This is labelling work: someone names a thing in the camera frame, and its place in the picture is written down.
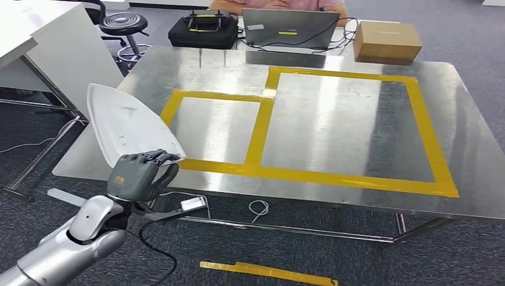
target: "black device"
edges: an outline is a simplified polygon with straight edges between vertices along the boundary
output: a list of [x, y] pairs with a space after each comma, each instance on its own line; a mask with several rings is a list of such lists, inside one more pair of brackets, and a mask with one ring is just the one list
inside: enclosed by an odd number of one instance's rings
[[217, 32], [227, 26], [231, 15], [221, 10], [191, 10], [191, 14], [183, 17], [183, 21], [192, 32]]
[[238, 20], [222, 10], [192, 10], [169, 31], [173, 46], [230, 49], [238, 37]]

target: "black bag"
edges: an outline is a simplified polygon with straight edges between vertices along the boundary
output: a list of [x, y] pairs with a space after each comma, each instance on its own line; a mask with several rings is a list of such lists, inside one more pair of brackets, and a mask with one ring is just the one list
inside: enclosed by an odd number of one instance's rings
[[187, 46], [190, 48], [230, 49], [238, 37], [238, 20], [231, 17], [226, 25], [222, 25], [215, 32], [196, 32], [188, 28], [184, 17], [180, 18], [169, 31], [169, 40], [173, 46]]

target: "black cable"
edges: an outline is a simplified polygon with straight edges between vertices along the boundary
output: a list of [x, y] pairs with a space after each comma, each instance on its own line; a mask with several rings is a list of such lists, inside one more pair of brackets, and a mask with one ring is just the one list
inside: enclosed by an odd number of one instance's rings
[[154, 246], [152, 246], [152, 244], [150, 244], [144, 237], [144, 230], [147, 229], [148, 226], [152, 225], [153, 223], [155, 222], [159, 222], [159, 221], [162, 221], [162, 220], [152, 220], [150, 222], [147, 222], [146, 224], [144, 224], [140, 229], [139, 229], [139, 236], [138, 238], [140, 239], [140, 241], [143, 243], [143, 245], [145, 245], [146, 247], [148, 247], [149, 249], [153, 250], [153, 251], [156, 251], [157, 253], [160, 253], [164, 256], [167, 256], [168, 258], [172, 259], [173, 261], [173, 265], [172, 265], [172, 268], [158, 281], [156, 282], [155, 284], [153, 284], [152, 286], [157, 286], [157, 285], [160, 285], [163, 281], [165, 281], [168, 277], [170, 277], [170, 275], [172, 275], [172, 273], [175, 271], [175, 269], [177, 268], [177, 259], [170, 253], [168, 252], [165, 252], [165, 251], [162, 251], [161, 249], [159, 248], [156, 248]]

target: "white cable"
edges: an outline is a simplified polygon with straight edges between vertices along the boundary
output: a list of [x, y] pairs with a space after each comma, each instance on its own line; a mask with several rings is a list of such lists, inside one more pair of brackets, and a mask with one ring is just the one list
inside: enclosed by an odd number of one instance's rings
[[0, 151], [0, 154], [1, 153], [5, 153], [5, 152], [9, 152], [9, 151], [11, 151], [13, 149], [16, 149], [16, 148], [19, 148], [19, 147], [23, 147], [23, 146], [38, 146], [38, 145], [42, 145], [42, 144], [46, 143], [46, 141], [49, 141], [49, 140], [54, 140], [54, 138], [47, 138], [47, 139], [42, 140], [39, 143], [27, 143], [27, 144], [17, 145], [17, 146], [11, 147], [9, 149], [5, 149], [5, 150]]
[[188, 192], [165, 192], [164, 194], [159, 194], [159, 196], [162, 196], [162, 195], [170, 195], [170, 194], [183, 194], [183, 195], [191, 195], [193, 197], [202, 197], [204, 198], [205, 200], [205, 204], [207, 205], [207, 216], [209, 219], [211, 219], [212, 217], [210, 216], [210, 206], [208, 205], [208, 200], [207, 200], [207, 197], [204, 196], [204, 195], [195, 195], [195, 194], [190, 194]]
[[[251, 206], [252, 206], [254, 203], [262, 203], [262, 204], [265, 206], [264, 210], [260, 211], [259, 213], [258, 213], [258, 212], [256, 212], [255, 210], [253, 210], [253, 208], [252, 208]], [[250, 203], [249, 203], [249, 210], [250, 210], [252, 213], [254, 213], [254, 214], [256, 215], [256, 217], [252, 220], [252, 222], [251, 222], [251, 223], [254, 223], [254, 222], [255, 222], [255, 221], [256, 221], [256, 220], [257, 220], [260, 216], [264, 216], [264, 215], [268, 214], [268, 209], [269, 209], [269, 207], [270, 207], [270, 206], [268, 205], [268, 203], [267, 203], [266, 201], [257, 200], [257, 201], [252, 201], [252, 202], [250, 202]]]
[[65, 125], [63, 125], [62, 128], [60, 128], [60, 131], [58, 131], [58, 134], [56, 135], [55, 138], [47, 138], [47, 139], [42, 140], [39, 143], [26, 143], [26, 144], [16, 145], [16, 146], [13, 146], [11, 148], [7, 148], [5, 150], [0, 151], [0, 154], [5, 153], [5, 152], [9, 152], [9, 151], [14, 150], [14, 149], [19, 148], [19, 147], [23, 147], [23, 146], [38, 146], [38, 145], [42, 145], [42, 144], [46, 143], [47, 141], [55, 140], [62, 133], [62, 131], [63, 131], [64, 128], [66, 128], [70, 123], [76, 122], [76, 121], [87, 122], [85, 120], [72, 119], [71, 121], [65, 123]]

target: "robotic arm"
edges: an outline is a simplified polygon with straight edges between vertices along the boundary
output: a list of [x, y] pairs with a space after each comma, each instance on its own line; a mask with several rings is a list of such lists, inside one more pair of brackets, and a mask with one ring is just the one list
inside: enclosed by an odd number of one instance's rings
[[179, 170], [173, 163], [152, 183], [160, 166], [178, 159], [163, 150], [121, 156], [107, 182], [108, 194], [87, 200], [77, 215], [1, 274], [0, 285], [66, 285], [123, 245], [124, 229], [132, 213], [151, 220], [169, 220], [206, 207], [201, 197], [183, 201], [179, 209], [169, 213], [154, 213], [143, 206], [158, 197]]

